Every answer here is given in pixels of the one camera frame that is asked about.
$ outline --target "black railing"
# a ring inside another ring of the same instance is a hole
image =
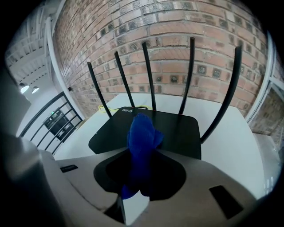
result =
[[[63,103],[60,107],[58,107],[56,110],[53,111],[53,113],[56,113],[58,110],[60,110],[61,108],[63,108],[66,105],[69,105],[70,110],[68,110],[65,114],[63,114],[49,129],[48,131],[45,133],[45,135],[41,138],[40,142],[38,143],[37,147],[41,144],[41,142],[45,139],[45,137],[48,135],[49,132],[51,132],[52,128],[56,125],[56,123],[62,119],[63,117],[66,117],[66,115],[68,113],[70,113],[71,111],[74,112],[75,116],[73,116],[70,120],[68,120],[68,122],[61,127],[61,129],[54,135],[54,137],[51,139],[51,141],[49,142],[49,144],[47,145],[47,147],[44,149],[46,150],[50,144],[54,141],[54,139],[59,135],[60,132],[63,131],[63,129],[71,123],[72,120],[74,120],[76,117],[78,117],[79,122],[73,126],[71,129],[69,129],[69,132],[67,132],[67,134],[63,137],[63,139],[61,139],[61,141],[59,142],[59,144],[56,146],[56,148],[52,151],[52,154],[55,153],[55,151],[57,150],[57,148],[60,146],[60,144],[62,144],[71,134],[72,132],[75,130],[75,128],[80,124],[80,122],[82,121],[82,118],[78,115],[78,113],[76,112],[76,110],[74,109],[74,107],[71,105],[71,103],[69,102],[69,100],[67,99],[66,95],[64,94],[64,92],[61,92],[60,94],[56,95],[52,100],[50,100],[43,108],[41,108],[41,110],[29,121],[29,123],[26,125],[26,127],[23,129],[23,131],[20,134],[20,137],[24,137],[24,135],[27,133],[27,131],[30,129],[30,127],[33,125],[33,123],[39,118],[39,116],[47,110],[48,107],[50,107],[53,103],[55,103],[57,100],[59,100],[60,98],[65,98],[66,102]],[[34,135],[32,136],[32,138],[30,139],[30,141],[32,141],[36,134],[40,131],[40,129],[45,125],[45,123],[48,121],[49,117],[42,123],[42,125],[37,129],[37,131],[34,133]]]

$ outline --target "black slot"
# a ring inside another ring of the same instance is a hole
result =
[[[209,190],[227,219],[232,218],[243,210],[242,206],[223,186],[219,185],[209,188]]]
[[[68,165],[68,166],[63,166],[60,169],[61,169],[62,172],[69,172],[69,171],[72,171],[72,170],[77,169],[77,168],[78,168],[78,166],[76,166],[76,165]]]

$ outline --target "white wall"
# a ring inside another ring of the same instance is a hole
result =
[[[32,88],[33,86],[39,87],[39,90],[32,94]],[[55,86],[51,82],[50,78],[45,75],[44,77],[40,78],[38,81],[32,84],[32,86],[29,88],[27,92],[24,93],[26,98],[31,102],[31,106],[28,109],[27,113],[25,114],[19,128],[17,131],[17,136],[20,135],[20,133],[23,131],[25,126],[28,124],[28,122],[40,111],[42,107],[44,107],[51,99],[53,99],[56,95],[58,95],[58,91],[56,90]],[[65,99],[61,98],[57,100],[55,103],[53,103],[50,107],[48,107],[40,116],[39,118],[33,123],[33,125],[30,127],[30,129],[25,134],[24,138],[30,140],[31,137],[34,135],[34,133],[37,131],[37,129],[42,125],[42,123],[50,116],[51,112],[54,111],[56,108],[60,107],[63,103],[65,103]],[[63,113],[66,113],[70,109],[69,105],[65,105],[61,111]],[[68,113],[66,117],[68,119],[71,119],[74,116],[73,111]],[[79,122],[78,118],[75,118],[72,121],[72,124],[77,124]],[[43,136],[46,134],[48,129],[43,126],[41,130],[37,133],[37,135],[34,137],[32,142],[35,145],[38,145],[40,140],[43,138]],[[52,133],[48,133],[45,139],[41,142],[41,144],[38,146],[39,149],[45,149],[48,143],[53,138]],[[48,147],[48,151],[52,152],[55,147],[59,144],[59,140],[56,138],[51,145]]]

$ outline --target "white table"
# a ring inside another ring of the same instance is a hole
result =
[[[151,105],[150,94],[132,94],[134,103]],[[157,110],[177,114],[182,97],[156,94]],[[119,94],[108,104],[115,109],[130,106],[127,94]],[[221,104],[207,100],[187,98],[184,115],[194,117],[201,136],[208,129]],[[89,140],[108,120],[108,115],[96,112],[58,149],[55,159],[94,155]],[[218,127],[201,146],[202,160],[207,161],[246,187],[257,199],[264,194],[264,171],[259,149],[245,119],[235,107],[230,106]]]

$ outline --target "wifi router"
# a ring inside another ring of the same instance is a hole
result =
[[[189,91],[190,81],[193,73],[194,63],[194,38],[190,38],[190,59],[189,59],[189,70],[186,80],[185,92],[181,107],[178,114],[164,113],[156,110],[156,101],[154,95],[154,86],[152,79],[152,72],[150,66],[150,60],[148,56],[146,43],[142,44],[143,52],[145,56],[145,62],[148,72],[149,85],[151,91],[151,100],[153,110],[143,110],[136,108],[128,87],[126,77],[120,62],[118,52],[115,52],[115,59],[117,61],[118,69],[120,71],[122,81],[124,83],[131,107],[121,107],[113,116],[111,115],[99,89],[99,85],[95,78],[95,74],[92,68],[92,64],[88,62],[88,68],[91,74],[91,78],[94,82],[94,86],[97,90],[98,96],[106,110],[106,113],[110,117],[109,120],[97,131],[97,133],[90,139],[89,147],[96,153],[105,153],[112,150],[127,147],[127,133],[130,129],[133,118],[138,113],[143,113],[151,118],[153,126],[158,131],[164,134],[164,140],[158,148],[181,154],[187,157],[201,159],[201,144],[210,136],[210,134],[217,127],[218,123],[224,116],[236,90],[237,82],[240,74],[241,67],[241,55],[242,46],[235,48],[235,59],[233,65],[233,73],[231,82],[228,88],[228,92],[224,98],[222,106],[213,120],[210,127],[201,137],[199,133],[198,122],[195,118],[184,116],[183,111],[185,108],[187,94]]]

